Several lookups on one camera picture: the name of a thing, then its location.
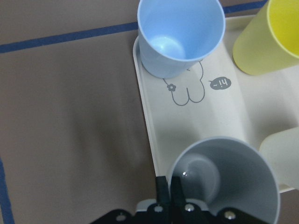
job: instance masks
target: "white tray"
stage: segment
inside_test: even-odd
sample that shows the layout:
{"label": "white tray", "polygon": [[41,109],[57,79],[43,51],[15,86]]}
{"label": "white tray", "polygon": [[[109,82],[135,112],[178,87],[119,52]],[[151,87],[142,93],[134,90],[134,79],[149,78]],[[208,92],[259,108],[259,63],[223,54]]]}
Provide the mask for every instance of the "white tray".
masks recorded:
{"label": "white tray", "polygon": [[[167,175],[200,139],[229,136],[258,149],[268,135],[299,126],[299,66],[250,76],[233,63],[233,44],[252,18],[227,18],[217,50],[172,79],[143,68],[136,39],[134,62],[157,176]],[[290,189],[280,184],[281,192]]]}

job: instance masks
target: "screw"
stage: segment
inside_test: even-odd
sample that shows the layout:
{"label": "screw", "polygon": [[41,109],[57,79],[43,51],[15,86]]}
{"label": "screw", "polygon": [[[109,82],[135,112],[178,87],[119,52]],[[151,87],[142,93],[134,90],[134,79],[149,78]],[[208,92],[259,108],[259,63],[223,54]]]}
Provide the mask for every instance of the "screw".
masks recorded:
{"label": "screw", "polygon": [[117,217],[116,217],[116,221],[117,222],[123,222],[126,220],[126,216],[123,213],[120,213]]}
{"label": "screw", "polygon": [[186,204],[185,205],[185,210],[186,211],[194,211],[194,206],[193,206],[193,204]]}
{"label": "screw", "polygon": [[163,207],[160,205],[157,205],[156,207],[154,207],[154,211],[155,212],[162,212],[163,211]]}
{"label": "screw", "polygon": [[235,219],[236,216],[235,216],[235,213],[232,212],[232,211],[226,211],[224,212],[224,217],[229,219],[229,220],[232,220],[232,219]]}

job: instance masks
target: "speech bubble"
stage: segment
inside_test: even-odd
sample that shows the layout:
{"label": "speech bubble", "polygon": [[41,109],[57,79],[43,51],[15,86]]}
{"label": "speech bubble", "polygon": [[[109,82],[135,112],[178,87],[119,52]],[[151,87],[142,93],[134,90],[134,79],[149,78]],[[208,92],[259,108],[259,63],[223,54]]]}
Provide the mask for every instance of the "speech bubble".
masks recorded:
{"label": "speech bubble", "polygon": [[228,87],[230,87],[232,84],[230,79],[226,78],[226,77],[218,77],[218,78],[214,79],[213,81],[209,81],[209,82],[211,82],[210,87],[213,90],[224,90],[224,89],[227,89]]}

